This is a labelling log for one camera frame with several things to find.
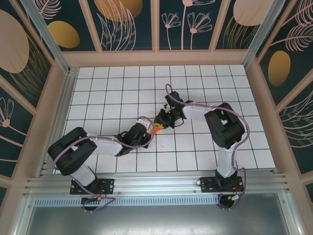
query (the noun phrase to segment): feather illustration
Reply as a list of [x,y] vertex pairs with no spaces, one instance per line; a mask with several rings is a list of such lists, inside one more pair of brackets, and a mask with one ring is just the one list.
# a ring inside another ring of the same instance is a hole
[[35,0],[42,18],[52,20],[61,9],[60,0]]

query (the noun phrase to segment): flower illustration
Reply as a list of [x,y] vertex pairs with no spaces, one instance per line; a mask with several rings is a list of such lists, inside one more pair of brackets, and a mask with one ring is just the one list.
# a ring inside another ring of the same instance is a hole
[[179,18],[177,16],[177,13],[175,14],[170,13],[168,14],[168,16],[166,13],[164,13],[162,14],[162,20],[166,27],[168,46],[170,47],[170,50],[171,50],[172,48],[171,48],[171,43],[170,43],[170,37],[168,34],[168,29],[180,26],[180,21],[178,21]]
[[209,17],[210,13],[203,14],[199,13],[195,18],[195,13],[188,14],[188,24],[191,32],[190,49],[192,50],[192,39],[195,33],[203,33],[212,30],[212,25],[210,24],[211,19]]
[[211,3],[214,3],[215,0],[204,0],[204,1],[200,1],[200,0],[182,0],[182,3],[185,6],[192,6],[192,5],[208,5]]

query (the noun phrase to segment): white tile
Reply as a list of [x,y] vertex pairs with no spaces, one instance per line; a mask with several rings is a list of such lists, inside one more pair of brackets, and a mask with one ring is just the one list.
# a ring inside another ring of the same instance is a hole
[[157,153],[157,171],[177,171],[176,153]]
[[79,68],[77,78],[92,78],[94,67]]
[[231,108],[241,116],[243,115],[243,112],[241,111],[240,103],[239,102],[228,102],[228,104],[231,106]]
[[236,88],[250,88],[248,78],[246,76],[233,76]]
[[88,104],[104,104],[106,92],[90,92]]
[[184,65],[171,65],[171,77],[181,77],[186,76]]
[[194,102],[205,102],[203,89],[188,89],[189,99]]
[[64,135],[66,135],[68,132],[72,131],[76,127],[83,127],[84,126],[84,120],[68,120]]
[[74,92],[71,104],[88,104],[88,98],[89,92]]
[[214,150],[211,134],[194,134],[196,151]]
[[261,119],[259,116],[251,116],[251,117],[245,117],[245,120],[247,121],[250,131],[264,131],[263,125],[261,123]]
[[102,119],[104,105],[88,105],[86,119]]
[[258,116],[259,112],[254,102],[240,102],[244,116]]
[[121,105],[120,104],[106,104],[104,106],[103,119],[120,118]]
[[206,102],[221,102],[221,92],[220,89],[204,89]]
[[237,151],[237,166],[238,168],[256,169],[256,163],[252,150],[238,150]]
[[238,101],[236,89],[221,89],[223,102]]
[[155,103],[155,91],[139,91],[139,103]]
[[268,140],[264,132],[251,132],[250,139],[253,149],[268,149]]
[[258,168],[275,168],[275,163],[269,149],[254,150]]
[[239,97],[239,101],[254,101],[250,88],[238,88],[236,89]]
[[138,90],[139,78],[124,78],[123,90]]
[[139,66],[126,66],[124,77],[139,77]]
[[216,76],[214,65],[200,65],[202,76]]
[[156,153],[138,153],[137,172],[157,171]]
[[192,134],[176,134],[176,151],[195,151],[194,138]]
[[186,65],[186,76],[201,76],[199,65]]
[[198,170],[215,170],[216,160],[214,151],[196,152]]
[[[177,120],[175,126],[180,125],[182,123],[182,119]],[[179,127],[175,127],[176,134],[192,134],[192,125],[191,119],[185,119],[184,124]]]
[[107,78],[97,78],[92,80],[91,90],[92,91],[106,91],[107,90]]
[[228,65],[215,65],[217,76],[230,76],[230,69]]
[[136,124],[136,119],[121,119],[119,133],[129,131]]
[[118,129],[119,129],[119,122],[120,122],[120,120],[118,120],[118,119],[102,120],[101,135],[102,136],[117,135]]
[[197,170],[195,152],[178,152],[176,156],[178,170]]
[[124,77],[124,67],[110,67],[109,77]]
[[138,91],[123,91],[122,104],[137,104]]
[[120,104],[122,102],[122,91],[107,91],[106,104]]
[[77,79],[75,85],[76,92],[90,91],[92,79]]
[[194,133],[210,133],[210,129],[206,122],[192,120],[192,128]]
[[158,152],[175,151],[174,135],[157,135],[156,136],[156,150]]
[[136,153],[129,153],[117,158],[116,172],[136,172]]
[[204,88],[220,88],[217,81],[217,77],[202,77],[203,87]]
[[243,65],[230,65],[230,71],[233,76],[246,75],[246,71]]
[[201,77],[187,77],[187,87],[188,89],[203,89]]
[[123,78],[109,78],[107,91],[119,91],[123,89]]
[[68,119],[85,119],[87,105],[71,105]]
[[218,76],[220,88],[235,88],[232,76]]
[[[243,134],[242,138],[241,138],[241,141],[243,141],[246,137],[246,127],[244,125],[244,128],[245,128],[245,133]],[[242,145],[240,145],[238,147],[238,149],[241,149],[241,150],[244,150],[244,149],[252,149],[252,146],[251,146],[251,142],[250,142],[250,139],[247,139]]]
[[102,120],[85,120],[84,130],[88,134],[100,135],[101,134]]
[[96,173],[110,173],[116,170],[116,157],[107,154],[98,154]]
[[173,90],[187,89],[186,77],[171,77]]
[[154,77],[155,67],[154,66],[140,66],[140,77]]
[[170,67],[166,66],[156,66],[156,77],[169,77],[170,76]]
[[139,78],[139,89],[140,90],[154,90],[155,78],[154,77],[141,77]]
[[139,104],[139,112],[138,116],[145,116],[149,118],[155,118],[156,117],[156,108],[154,104]]
[[156,151],[157,151],[156,137],[154,137],[152,141],[149,143],[148,148],[138,148],[138,153],[147,153]]
[[122,104],[121,118],[137,118],[138,104]]
[[93,78],[107,78],[109,76],[109,67],[95,67]]
[[92,154],[84,162],[84,164],[86,166],[89,166],[93,172],[96,172],[97,158],[98,154]]
[[156,77],[156,89],[165,89],[166,84],[171,84],[170,77]]

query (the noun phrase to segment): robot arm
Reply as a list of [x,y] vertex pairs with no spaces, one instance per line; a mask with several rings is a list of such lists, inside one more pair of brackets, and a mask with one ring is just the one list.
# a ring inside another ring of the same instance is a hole
[[[181,101],[177,92],[171,92],[170,96]],[[161,109],[155,118],[155,124],[163,129],[175,127],[178,119],[193,119],[206,122],[209,126],[212,139],[219,147],[219,162],[216,170],[216,183],[221,189],[232,185],[237,171],[232,167],[232,153],[237,142],[241,141],[245,129],[238,117],[218,109],[210,107],[183,105],[175,102],[169,95],[165,97],[167,104]],[[220,107],[232,110],[228,103],[222,103]]]

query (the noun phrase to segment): plant drawing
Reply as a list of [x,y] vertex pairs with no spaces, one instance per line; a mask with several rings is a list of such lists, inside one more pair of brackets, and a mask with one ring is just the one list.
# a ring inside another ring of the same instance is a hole
[[173,13],[170,13],[167,17],[167,14],[164,13],[162,14],[162,20],[163,20],[163,23],[166,27],[166,33],[167,33],[167,41],[168,41],[168,46],[170,47],[170,50],[172,50],[171,48],[171,43],[170,43],[170,37],[169,37],[169,34],[168,34],[168,29],[169,28],[174,28],[174,27],[178,27],[180,26],[180,21],[178,16],[177,16],[177,13],[173,14]]

